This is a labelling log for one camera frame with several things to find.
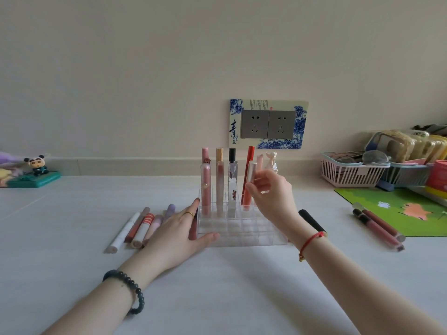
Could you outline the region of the person's right hand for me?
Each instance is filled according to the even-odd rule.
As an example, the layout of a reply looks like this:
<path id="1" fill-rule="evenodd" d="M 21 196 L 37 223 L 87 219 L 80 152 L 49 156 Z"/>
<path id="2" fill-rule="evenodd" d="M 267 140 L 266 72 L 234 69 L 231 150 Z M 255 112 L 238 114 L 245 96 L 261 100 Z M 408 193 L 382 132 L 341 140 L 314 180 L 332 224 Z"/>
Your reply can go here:
<path id="1" fill-rule="evenodd" d="M 298 213 L 292 185 L 271 170 L 256 172 L 254 183 L 267 183 L 267 207 L 260 212 L 297 247 L 316 233 Z"/>

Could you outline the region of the person's left forearm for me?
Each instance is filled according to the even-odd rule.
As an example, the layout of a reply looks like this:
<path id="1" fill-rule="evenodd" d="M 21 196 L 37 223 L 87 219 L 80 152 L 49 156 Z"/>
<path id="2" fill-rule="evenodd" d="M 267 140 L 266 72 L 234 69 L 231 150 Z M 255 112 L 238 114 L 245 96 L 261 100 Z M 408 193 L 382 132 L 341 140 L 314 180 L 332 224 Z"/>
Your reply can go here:
<path id="1" fill-rule="evenodd" d="M 148 256 L 134 256 L 116 270 L 41 335 L 112 335 L 128 315 L 145 305 L 143 290 L 157 277 Z"/>

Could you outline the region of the pink plastic basket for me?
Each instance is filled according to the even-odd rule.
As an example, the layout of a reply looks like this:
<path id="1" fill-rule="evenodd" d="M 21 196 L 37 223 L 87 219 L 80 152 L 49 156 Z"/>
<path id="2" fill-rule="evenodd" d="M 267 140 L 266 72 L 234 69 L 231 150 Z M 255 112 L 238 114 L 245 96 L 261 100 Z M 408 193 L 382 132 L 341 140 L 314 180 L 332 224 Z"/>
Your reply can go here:
<path id="1" fill-rule="evenodd" d="M 332 158 L 335 153 L 322 153 L 321 176 L 336 188 L 373 188 L 391 164 L 364 165 L 340 163 Z"/>

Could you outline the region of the person's right forearm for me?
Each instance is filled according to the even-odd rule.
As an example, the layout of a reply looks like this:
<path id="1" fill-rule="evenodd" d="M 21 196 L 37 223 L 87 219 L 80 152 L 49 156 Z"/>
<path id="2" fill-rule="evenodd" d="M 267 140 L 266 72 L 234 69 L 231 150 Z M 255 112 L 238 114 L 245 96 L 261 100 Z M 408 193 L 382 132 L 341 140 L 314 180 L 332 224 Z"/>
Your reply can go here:
<path id="1" fill-rule="evenodd" d="M 298 249 L 361 335 L 447 335 L 438 321 L 371 276 L 328 238 L 315 233 Z"/>

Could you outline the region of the blue plastic basket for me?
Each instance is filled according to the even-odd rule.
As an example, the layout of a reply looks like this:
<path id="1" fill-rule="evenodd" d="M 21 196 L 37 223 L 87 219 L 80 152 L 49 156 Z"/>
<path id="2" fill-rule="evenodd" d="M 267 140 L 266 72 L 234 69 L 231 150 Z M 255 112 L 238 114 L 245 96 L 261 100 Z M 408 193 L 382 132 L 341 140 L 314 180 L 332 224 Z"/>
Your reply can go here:
<path id="1" fill-rule="evenodd" d="M 394 163 L 386 168 L 376 186 L 385 191 L 425 186 L 434 164 Z"/>

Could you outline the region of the silver cap peach lip gloss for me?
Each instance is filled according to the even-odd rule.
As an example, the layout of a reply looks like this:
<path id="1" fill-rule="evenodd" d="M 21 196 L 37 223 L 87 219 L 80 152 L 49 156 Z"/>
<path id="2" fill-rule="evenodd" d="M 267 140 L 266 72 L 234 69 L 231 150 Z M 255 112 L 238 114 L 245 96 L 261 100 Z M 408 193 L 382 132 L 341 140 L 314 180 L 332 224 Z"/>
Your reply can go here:
<path id="1" fill-rule="evenodd" d="M 252 204 L 252 195 L 247 189 L 247 184 L 253 184 L 255 180 L 256 175 L 256 168 L 257 168 L 257 162 L 256 161 L 249 161 L 248 169 L 247 169 L 247 176 L 245 179 L 245 183 L 243 186 L 243 195 L 242 195 L 242 201 L 241 206 L 243 211 L 248 212 L 250 210 L 250 206 Z"/>

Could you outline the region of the grey wall socket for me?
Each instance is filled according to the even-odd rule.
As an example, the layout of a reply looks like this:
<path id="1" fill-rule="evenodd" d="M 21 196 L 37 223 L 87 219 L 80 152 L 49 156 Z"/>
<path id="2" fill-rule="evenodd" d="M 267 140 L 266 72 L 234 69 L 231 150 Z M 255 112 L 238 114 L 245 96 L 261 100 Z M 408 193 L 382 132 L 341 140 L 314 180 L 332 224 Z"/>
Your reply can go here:
<path id="1" fill-rule="evenodd" d="M 267 139 L 293 139 L 295 111 L 270 111 Z"/>
<path id="2" fill-rule="evenodd" d="M 270 113 L 266 110 L 246 110 L 241 112 L 242 139 L 266 139 Z"/>

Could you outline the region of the pink cap lip gloss tube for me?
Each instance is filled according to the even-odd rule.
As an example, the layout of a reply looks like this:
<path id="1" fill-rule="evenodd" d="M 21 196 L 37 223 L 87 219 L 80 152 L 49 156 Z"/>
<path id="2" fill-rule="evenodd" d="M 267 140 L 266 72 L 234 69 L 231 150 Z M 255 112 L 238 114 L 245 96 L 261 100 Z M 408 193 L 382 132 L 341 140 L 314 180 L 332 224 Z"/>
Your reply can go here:
<path id="1" fill-rule="evenodd" d="M 210 215 L 211 208 L 211 166 L 208 147 L 202 148 L 202 164 L 200 169 L 202 216 L 207 218 Z"/>

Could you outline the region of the silver cap brown lip gloss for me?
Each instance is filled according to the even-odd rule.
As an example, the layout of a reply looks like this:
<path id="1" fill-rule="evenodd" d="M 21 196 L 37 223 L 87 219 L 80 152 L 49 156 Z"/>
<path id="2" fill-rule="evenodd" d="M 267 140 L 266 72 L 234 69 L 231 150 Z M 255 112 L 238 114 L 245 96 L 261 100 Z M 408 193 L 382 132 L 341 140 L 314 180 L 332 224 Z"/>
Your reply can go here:
<path id="1" fill-rule="evenodd" d="M 372 211 L 367 209 L 362 204 L 356 202 L 352 204 L 353 208 L 357 208 L 360 211 L 362 211 L 365 215 L 367 215 L 371 220 L 376 222 L 378 225 L 380 225 L 384 230 L 386 230 L 390 235 L 395 237 L 399 242 L 405 242 L 406 237 L 397 229 L 392 227 L 389 223 L 387 223 L 385 220 L 374 214 Z"/>

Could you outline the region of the black lipstick tube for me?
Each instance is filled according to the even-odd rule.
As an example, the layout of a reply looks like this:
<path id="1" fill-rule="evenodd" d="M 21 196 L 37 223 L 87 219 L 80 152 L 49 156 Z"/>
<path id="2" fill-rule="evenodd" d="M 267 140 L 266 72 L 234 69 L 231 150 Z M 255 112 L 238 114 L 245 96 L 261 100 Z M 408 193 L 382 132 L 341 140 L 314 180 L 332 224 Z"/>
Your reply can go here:
<path id="1" fill-rule="evenodd" d="M 327 237 L 328 234 L 325 231 L 325 229 L 314 219 L 313 216 L 310 215 L 310 213 L 305 210 L 301 209 L 298 211 L 300 217 L 304 219 L 310 226 L 312 226 L 317 232 L 323 233 L 323 236 Z"/>

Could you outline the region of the brown red lipstick tube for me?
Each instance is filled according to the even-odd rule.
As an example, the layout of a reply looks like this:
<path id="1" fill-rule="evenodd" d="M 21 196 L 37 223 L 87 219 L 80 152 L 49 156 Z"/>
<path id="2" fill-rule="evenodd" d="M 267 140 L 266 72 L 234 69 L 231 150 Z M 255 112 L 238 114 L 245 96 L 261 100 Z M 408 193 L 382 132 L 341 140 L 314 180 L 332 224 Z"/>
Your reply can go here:
<path id="1" fill-rule="evenodd" d="M 137 220 L 135 221 L 134 225 L 132 226 L 131 230 L 129 231 L 129 233 L 127 234 L 127 236 L 125 237 L 124 242 L 125 243 L 130 243 L 132 242 L 132 240 L 134 239 L 138 229 L 140 228 L 140 225 L 142 224 L 142 220 L 145 218 L 145 216 L 147 214 L 150 213 L 150 207 L 145 207 L 142 212 L 139 214 Z"/>

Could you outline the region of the dark makeup palette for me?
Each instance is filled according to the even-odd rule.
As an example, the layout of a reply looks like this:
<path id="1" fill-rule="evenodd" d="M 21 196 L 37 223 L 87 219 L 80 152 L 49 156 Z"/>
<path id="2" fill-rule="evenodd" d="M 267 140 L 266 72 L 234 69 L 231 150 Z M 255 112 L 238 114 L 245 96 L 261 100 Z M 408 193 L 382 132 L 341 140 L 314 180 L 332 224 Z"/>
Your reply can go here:
<path id="1" fill-rule="evenodd" d="M 364 151 L 348 151 L 341 153 L 333 153 L 330 155 L 330 157 L 334 161 L 343 164 L 355 164 L 355 163 L 362 164 L 362 156 L 364 153 L 365 153 Z"/>

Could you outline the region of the clear acrylic lipstick organizer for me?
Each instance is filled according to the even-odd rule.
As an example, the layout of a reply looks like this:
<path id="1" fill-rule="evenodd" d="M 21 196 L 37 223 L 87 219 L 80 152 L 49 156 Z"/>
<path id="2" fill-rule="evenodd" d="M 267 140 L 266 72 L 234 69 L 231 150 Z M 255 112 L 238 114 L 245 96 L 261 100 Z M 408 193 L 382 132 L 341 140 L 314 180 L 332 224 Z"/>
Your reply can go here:
<path id="1" fill-rule="evenodd" d="M 209 187 L 210 203 L 200 203 L 189 232 L 190 240 L 208 233 L 218 233 L 220 238 L 212 247 L 260 247 L 286 245 L 288 239 L 251 202 L 249 209 L 227 200 L 227 188 L 217 195 Z"/>

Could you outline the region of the white red striped lipstick tube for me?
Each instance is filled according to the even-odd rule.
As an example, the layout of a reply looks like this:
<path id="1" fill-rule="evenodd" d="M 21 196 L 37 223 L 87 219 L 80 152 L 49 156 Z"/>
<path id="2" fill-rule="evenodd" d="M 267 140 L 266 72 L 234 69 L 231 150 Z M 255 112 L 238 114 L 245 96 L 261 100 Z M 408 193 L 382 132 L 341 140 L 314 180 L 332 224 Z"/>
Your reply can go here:
<path id="1" fill-rule="evenodd" d="M 140 249 L 142 248 L 142 242 L 146 236 L 146 233 L 148 232 L 148 229 L 154 220 L 154 215 L 152 213 L 148 213 L 144 216 L 142 219 L 142 222 L 137 230 L 137 233 L 135 234 L 134 238 L 131 242 L 131 247 L 133 249 Z"/>

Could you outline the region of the pink lipstick tube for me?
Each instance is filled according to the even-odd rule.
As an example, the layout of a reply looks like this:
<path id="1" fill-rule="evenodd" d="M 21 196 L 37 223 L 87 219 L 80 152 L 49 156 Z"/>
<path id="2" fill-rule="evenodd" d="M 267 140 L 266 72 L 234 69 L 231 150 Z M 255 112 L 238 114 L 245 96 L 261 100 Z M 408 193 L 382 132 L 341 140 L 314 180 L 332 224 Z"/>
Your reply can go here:
<path id="1" fill-rule="evenodd" d="M 161 214 L 155 215 L 153 221 L 151 222 L 148 231 L 142 241 L 142 247 L 145 247 L 148 242 L 149 239 L 153 236 L 153 234 L 155 233 L 155 231 L 161 226 L 161 224 L 163 223 L 164 220 L 164 216 Z"/>

